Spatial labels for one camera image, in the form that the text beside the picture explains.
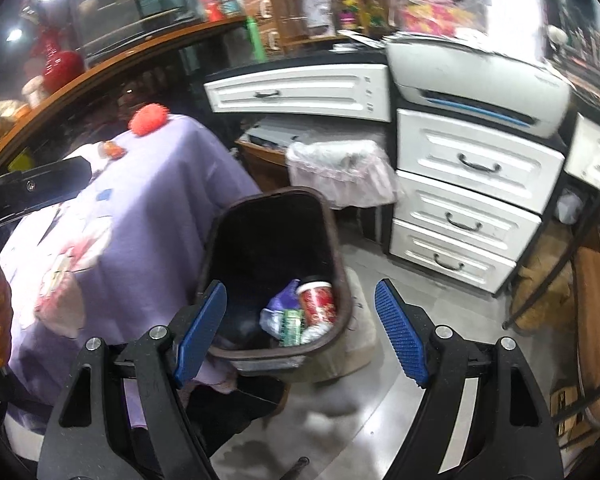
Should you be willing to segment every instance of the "purple plastic bag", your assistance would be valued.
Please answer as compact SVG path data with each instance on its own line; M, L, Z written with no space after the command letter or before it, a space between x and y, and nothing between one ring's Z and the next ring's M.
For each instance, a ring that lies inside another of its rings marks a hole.
M300 280L291 280L289 284L277 293L267 305L269 310L287 310L287 309L298 309L300 303L296 296L296 288L298 288Z

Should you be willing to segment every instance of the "white plastic bag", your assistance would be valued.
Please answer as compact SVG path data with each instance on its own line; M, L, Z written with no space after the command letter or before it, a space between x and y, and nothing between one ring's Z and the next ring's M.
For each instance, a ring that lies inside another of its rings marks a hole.
M372 140L332 140L286 150L293 186L320 191L334 209L375 207L396 202L398 183L386 153Z
M571 189L564 188L555 205L554 216L565 225L573 225L578 221L584 203Z

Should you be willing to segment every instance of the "trash can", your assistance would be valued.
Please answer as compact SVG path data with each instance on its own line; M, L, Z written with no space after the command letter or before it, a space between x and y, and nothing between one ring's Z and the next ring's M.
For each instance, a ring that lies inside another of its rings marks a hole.
M320 339L282 348L260 328L260 311L292 279L306 276L331 282L336 322ZM224 283L227 308L209 353L231 361L241 374L288 377L315 360L327 358L337 367L340 354L344 359L344 345L337 343L349 324L352 298L333 213L317 191L288 187L231 206L211 230L198 298L212 280Z

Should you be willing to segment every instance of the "black countertop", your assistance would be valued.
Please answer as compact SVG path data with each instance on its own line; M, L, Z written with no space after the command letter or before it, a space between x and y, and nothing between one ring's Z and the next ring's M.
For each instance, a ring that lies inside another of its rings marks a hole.
M318 52L307 52L299 55L281 57L261 63L253 63L244 66L227 68L215 72L206 78L206 82L217 81L229 77L264 72L265 70L278 70L280 68L291 68L295 66L330 65L336 63L375 63L387 64L384 50L361 45L352 52L331 52L321 50Z

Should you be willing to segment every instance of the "red paper cup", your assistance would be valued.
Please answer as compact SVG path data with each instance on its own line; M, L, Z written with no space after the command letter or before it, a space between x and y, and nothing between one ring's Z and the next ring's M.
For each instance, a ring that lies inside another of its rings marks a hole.
M307 325L318 323L335 323L336 307L333 304L331 283L309 282L300 285L296 289L298 300L304 310L304 320Z

